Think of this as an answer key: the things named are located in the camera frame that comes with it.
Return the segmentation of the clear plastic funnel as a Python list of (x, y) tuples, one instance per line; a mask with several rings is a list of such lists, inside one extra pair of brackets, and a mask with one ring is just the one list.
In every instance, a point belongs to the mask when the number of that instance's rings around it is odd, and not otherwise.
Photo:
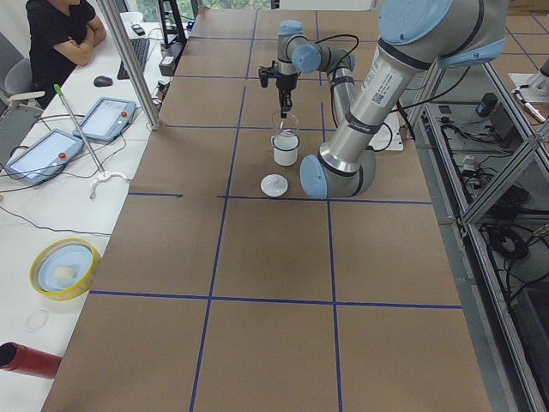
[(291, 112), (275, 111), (271, 116), (273, 135), (299, 134), (299, 120)]

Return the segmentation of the white cup lid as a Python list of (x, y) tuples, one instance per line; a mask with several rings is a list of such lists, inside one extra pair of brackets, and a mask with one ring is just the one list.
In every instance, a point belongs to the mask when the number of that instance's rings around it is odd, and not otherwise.
[(288, 187), (287, 179), (280, 174), (267, 175), (260, 183), (262, 193), (272, 198), (283, 196), (287, 192)]

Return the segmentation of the white enamel cup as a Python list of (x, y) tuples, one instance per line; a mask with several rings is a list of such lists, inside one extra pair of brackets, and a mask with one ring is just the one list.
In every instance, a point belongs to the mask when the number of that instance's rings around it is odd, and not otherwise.
[(296, 163), (299, 153), (299, 138), (294, 134), (279, 134), (271, 137), (274, 150), (274, 162), (289, 167)]

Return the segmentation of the black computer box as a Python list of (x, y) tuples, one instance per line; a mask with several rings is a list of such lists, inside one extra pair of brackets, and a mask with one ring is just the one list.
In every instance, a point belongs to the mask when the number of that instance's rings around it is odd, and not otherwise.
[(176, 41), (169, 46), (165, 46), (164, 43), (160, 44), (162, 59), (159, 62), (159, 69), (163, 76), (173, 76), (175, 74), (185, 46), (185, 43), (179, 41)]

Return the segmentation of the teach pendant far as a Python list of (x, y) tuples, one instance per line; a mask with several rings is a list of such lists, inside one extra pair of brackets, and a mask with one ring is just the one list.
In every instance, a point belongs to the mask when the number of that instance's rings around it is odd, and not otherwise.
[(92, 142), (112, 142), (132, 121), (136, 103), (102, 97), (94, 104), (79, 125)]

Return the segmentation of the teach pendant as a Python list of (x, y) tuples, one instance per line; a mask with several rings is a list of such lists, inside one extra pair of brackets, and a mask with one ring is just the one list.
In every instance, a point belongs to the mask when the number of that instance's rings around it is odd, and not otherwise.
[(59, 129), (53, 129), (10, 160), (7, 174), (21, 182), (37, 185), (59, 174), (82, 150), (84, 142)]
[(132, 121), (136, 103), (102, 97), (94, 104), (79, 125), (92, 142), (112, 142)]

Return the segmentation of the black computer mouse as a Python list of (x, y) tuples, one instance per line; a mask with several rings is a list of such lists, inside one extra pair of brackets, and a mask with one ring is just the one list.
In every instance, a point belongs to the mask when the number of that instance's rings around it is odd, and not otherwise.
[(110, 87), (113, 80), (109, 76), (97, 76), (94, 78), (94, 86), (96, 88)]

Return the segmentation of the grabber stick tool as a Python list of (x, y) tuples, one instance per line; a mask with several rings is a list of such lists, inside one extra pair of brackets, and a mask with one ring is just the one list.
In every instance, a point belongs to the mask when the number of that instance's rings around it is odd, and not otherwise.
[(121, 172), (111, 172), (111, 171), (108, 171), (108, 170), (105, 170), (105, 168), (103, 167), (101, 161), (99, 160), (97, 154), (95, 154), (95, 151), (89, 141), (89, 139), (87, 138), (87, 135), (84, 133), (84, 131), (82, 130), (81, 128), (81, 125), (78, 123), (78, 120), (76, 119), (76, 116), (74, 114), (74, 112), (72, 111), (71, 107), (69, 106), (69, 103), (68, 101), (65, 99), (64, 97), (64, 94), (63, 94), (63, 91), (61, 89), (61, 87), (58, 85), (58, 84), (54, 84), (53, 85), (53, 88), (57, 94), (57, 96), (60, 98), (60, 100), (62, 101), (65, 109), (67, 110), (72, 122), (74, 123), (74, 126), (76, 128), (76, 130), (78, 131), (78, 133), (80, 134), (80, 137), (82, 139), (82, 141), (84, 142), (86, 148), (87, 148), (87, 151), (88, 153), (91, 155), (97, 169), (98, 169), (98, 176), (97, 178), (92, 182), (91, 186), (90, 186), (90, 195), (89, 195), (89, 198), (91, 200), (94, 200), (95, 197), (96, 197), (96, 189), (97, 187), (102, 184), (102, 183), (106, 183), (108, 182), (109, 180), (111, 179), (114, 179), (114, 178), (121, 178), (122, 180), (124, 180), (125, 182), (129, 183), (130, 182), (130, 178), (128, 176), (126, 176), (124, 173), (121, 173)]

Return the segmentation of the person in black shirt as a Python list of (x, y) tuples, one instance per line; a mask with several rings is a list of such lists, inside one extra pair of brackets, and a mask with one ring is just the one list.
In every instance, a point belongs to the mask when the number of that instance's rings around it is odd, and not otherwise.
[(30, 29), (32, 90), (45, 109), (78, 66), (91, 61), (94, 48), (106, 38), (106, 29), (86, 0), (34, 0), (26, 2)]

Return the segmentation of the teach pendant near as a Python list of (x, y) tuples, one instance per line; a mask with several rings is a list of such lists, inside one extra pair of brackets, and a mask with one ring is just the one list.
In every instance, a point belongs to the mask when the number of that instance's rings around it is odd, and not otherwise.
[(59, 129), (53, 129), (10, 160), (7, 174), (21, 182), (37, 185), (59, 174), (82, 150), (84, 142)]

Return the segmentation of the grey office chair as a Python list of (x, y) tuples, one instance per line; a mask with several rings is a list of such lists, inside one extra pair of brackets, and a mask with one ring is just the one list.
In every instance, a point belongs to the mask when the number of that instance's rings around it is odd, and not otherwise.
[(1, 166), (7, 163), (43, 112), (31, 81), (30, 60), (1, 34)]

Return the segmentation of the yellow tape roll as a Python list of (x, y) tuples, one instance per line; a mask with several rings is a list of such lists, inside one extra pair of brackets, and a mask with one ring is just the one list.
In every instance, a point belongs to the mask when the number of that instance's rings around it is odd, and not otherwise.
[(34, 259), (29, 281), (50, 300), (72, 300), (89, 290), (100, 260), (100, 253), (86, 240), (61, 239)]

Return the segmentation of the red cylinder bottle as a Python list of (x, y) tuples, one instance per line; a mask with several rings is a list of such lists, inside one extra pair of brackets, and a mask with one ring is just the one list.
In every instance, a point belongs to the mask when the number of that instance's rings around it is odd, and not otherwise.
[(6, 342), (1, 345), (1, 369), (44, 379), (54, 379), (62, 358), (36, 348)]

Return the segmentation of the aluminium frame post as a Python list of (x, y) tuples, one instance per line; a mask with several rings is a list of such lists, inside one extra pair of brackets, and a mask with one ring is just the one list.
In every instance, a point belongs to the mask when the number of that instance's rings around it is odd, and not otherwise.
[(114, 0), (98, 0), (97, 3), (105, 17), (106, 25), (113, 37), (113, 41), (121, 60), (124, 63), (124, 67), (129, 74), (131, 84), (136, 92), (141, 108), (147, 117), (148, 125), (151, 130), (157, 130), (160, 126), (160, 117), (152, 97), (150, 96), (142, 69), (133, 52), (130, 37), (126, 32), (116, 2)]

